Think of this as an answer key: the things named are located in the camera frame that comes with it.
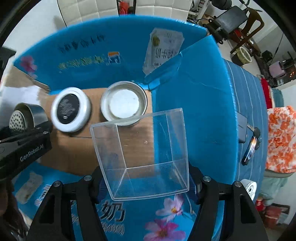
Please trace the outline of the dark grey power bank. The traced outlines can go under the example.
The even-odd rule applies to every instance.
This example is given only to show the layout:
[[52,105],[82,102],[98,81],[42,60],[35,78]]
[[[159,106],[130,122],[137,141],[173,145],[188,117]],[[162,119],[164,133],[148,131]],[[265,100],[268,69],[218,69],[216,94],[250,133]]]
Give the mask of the dark grey power bank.
[[247,117],[237,112],[237,128],[239,143],[245,143],[247,135]]

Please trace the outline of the steel perforated strainer cup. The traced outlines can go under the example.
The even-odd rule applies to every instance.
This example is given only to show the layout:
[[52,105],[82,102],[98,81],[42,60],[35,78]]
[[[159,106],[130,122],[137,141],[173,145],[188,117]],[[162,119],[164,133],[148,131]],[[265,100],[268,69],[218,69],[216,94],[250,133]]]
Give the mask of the steel perforated strainer cup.
[[9,128],[13,132],[23,133],[48,121],[44,109],[36,104],[19,103],[9,120]]

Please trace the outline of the brown wooden chair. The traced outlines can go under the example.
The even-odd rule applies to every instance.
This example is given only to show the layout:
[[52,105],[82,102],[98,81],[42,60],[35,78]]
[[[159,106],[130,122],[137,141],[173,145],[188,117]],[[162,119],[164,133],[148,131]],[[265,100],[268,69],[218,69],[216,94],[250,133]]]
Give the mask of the brown wooden chair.
[[[242,47],[245,43],[248,43],[249,40],[264,27],[264,21],[258,11],[252,8],[246,8],[244,12],[249,12],[244,28],[236,28],[230,33],[230,39],[237,43],[237,45],[231,50],[231,54]],[[256,21],[260,22],[260,25],[251,32],[250,30]]]

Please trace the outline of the right white quilted chair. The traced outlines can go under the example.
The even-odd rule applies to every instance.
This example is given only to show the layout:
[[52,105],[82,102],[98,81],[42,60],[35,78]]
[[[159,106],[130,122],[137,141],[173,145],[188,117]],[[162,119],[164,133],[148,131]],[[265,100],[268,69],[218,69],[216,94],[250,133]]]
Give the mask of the right white quilted chair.
[[139,0],[135,14],[186,21],[191,4],[191,0]]

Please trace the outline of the black weight bench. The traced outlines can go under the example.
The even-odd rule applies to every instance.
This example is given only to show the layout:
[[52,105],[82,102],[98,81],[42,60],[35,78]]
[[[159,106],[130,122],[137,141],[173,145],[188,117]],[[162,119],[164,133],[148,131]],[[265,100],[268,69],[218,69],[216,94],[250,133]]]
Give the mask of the black weight bench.
[[233,6],[218,17],[210,19],[205,28],[217,43],[223,44],[223,40],[227,40],[229,34],[245,21],[247,21],[245,11],[238,6]]

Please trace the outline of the open silver round tin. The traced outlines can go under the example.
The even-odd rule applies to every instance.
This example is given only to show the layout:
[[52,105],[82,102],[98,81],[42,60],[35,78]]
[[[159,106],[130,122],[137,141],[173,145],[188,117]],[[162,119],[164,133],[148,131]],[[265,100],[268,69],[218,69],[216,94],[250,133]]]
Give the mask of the open silver round tin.
[[138,122],[136,116],[144,115],[148,106],[147,94],[138,84],[120,81],[105,90],[100,100],[100,110],[107,121],[117,121],[119,126]]

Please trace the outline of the blue striped cloth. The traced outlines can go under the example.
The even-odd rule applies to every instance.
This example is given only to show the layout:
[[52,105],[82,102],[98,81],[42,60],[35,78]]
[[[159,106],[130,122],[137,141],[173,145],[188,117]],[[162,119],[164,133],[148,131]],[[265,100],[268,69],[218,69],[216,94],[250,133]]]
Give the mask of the blue striped cloth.
[[225,60],[228,70],[236,104],[236,111],[247,118],[247,123],[260,129],[260,146],[254,152],[248,164],[244,166],[241,161],[248,144],[253,136],[253,132],[246,129],[246,141],[238,145],[238,154],[235,161],[236,172],[235,179],[247,179],[257,183],[256,192],[253,201],[259,195],[265,171],[268,146],[268,118],[265,96],[260,80],[244,70],[240,66]]

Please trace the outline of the red cloth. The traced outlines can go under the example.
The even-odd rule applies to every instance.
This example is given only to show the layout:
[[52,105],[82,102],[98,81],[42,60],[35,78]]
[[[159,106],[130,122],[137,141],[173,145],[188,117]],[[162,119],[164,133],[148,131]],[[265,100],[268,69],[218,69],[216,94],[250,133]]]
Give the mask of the red cloth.
[[264,97],[265,97],[266,107],[267,107],[267,109],[270,109],[273,107],[273,103],[272,103],[272,100],[270,97],[270,90],[269,90],[268,82],[263,77],[260,79],[260,82],[261,82],[261,86],[262,86]]

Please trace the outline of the black car key bunch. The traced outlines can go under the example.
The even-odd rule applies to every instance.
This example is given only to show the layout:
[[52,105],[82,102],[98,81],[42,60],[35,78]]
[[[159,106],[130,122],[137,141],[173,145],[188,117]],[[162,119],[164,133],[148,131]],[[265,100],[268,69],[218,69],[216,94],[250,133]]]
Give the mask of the black car key bunch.
[[261,131],[258,127],[253,127],[250,124],[247,124],[247,127],[252,131],[253,135],[250,140],[250,144],[254,147],[255,150],[258,150],[260,147],[261,140]]

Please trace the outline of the blue cardboard milk box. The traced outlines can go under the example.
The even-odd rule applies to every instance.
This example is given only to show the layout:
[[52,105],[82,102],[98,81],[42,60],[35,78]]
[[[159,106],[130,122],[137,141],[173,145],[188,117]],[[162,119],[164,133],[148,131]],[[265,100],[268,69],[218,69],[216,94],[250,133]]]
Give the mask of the blue cardboard milk box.
[[[153,30],[182,33],[180,53],[146,75]],[[155,112],[181,108],[189,162],[220,183],[236,175],[236,106],[227,66],[204,28],[153,16],[111,16],[67,27],[38,42],[14,66],[57,93],[67,87],[104,88],[132,80],[152,91]]]

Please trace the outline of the left white quilted chair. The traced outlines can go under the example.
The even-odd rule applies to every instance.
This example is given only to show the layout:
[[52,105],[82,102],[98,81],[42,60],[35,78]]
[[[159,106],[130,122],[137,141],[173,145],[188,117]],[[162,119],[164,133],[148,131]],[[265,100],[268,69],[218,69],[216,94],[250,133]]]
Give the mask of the left white quilted chair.
[[116,0],[57,0],[57,4],[67,27],[93,19],[118,16]]

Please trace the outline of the white quilted chair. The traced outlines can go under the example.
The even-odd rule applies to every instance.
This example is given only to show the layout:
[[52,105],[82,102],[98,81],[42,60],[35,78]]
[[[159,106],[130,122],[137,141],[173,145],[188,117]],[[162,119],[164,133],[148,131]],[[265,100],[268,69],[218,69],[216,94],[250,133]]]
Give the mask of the white quilted chair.
[[135,14],[186,21],[191,4],[191,0],[139,0]]
[[57,0],[57,4],[67,27],[93,19],[118,16],[116,0]]

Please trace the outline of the orange white floral cloth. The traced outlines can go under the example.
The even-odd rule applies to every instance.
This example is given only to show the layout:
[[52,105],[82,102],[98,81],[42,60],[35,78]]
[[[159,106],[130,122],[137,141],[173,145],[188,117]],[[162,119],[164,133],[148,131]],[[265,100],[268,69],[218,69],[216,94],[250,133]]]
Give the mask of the orange white floral cloth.
[[295,110],[292,106],[271,108],[268,114],[268,150],[265,168],[277,173],[295,173]]

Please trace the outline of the pink box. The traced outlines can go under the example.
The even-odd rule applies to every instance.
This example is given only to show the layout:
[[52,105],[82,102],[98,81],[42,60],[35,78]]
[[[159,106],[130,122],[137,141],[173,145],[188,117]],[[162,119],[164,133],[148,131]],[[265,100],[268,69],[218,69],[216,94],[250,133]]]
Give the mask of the pink box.
[[269,66],[269,73],[275,79],[285,76],[285,70],[282,68],[280,61],[276,61]]

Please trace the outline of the white tape roll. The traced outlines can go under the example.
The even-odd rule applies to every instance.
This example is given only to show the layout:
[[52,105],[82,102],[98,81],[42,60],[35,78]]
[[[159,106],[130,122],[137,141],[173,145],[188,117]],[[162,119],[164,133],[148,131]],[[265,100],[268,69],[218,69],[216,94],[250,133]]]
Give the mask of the white tape roll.
[[251,200],[253,201],[257,190],[257,183],[248,179],[242,179],[240,182],[242,183]]

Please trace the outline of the clear plastic square box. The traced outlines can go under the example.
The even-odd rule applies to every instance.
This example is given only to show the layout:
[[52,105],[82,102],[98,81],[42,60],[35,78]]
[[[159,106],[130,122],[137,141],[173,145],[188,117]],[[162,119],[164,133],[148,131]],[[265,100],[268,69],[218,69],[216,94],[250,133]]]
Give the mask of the clear plastic square box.
[[181,108],[96,123],[90,133],[112,200],[151,199],[189,191]]

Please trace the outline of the green rimmed waste bin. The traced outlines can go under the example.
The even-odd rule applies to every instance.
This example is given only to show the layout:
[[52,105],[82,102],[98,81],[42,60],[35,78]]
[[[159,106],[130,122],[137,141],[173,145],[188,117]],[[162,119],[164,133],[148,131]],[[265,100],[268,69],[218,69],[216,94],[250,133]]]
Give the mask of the green rimmed waste bin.
[[244,47],[239,47],[231,57],[234,64],[243,66],[252,62],[252,58]]

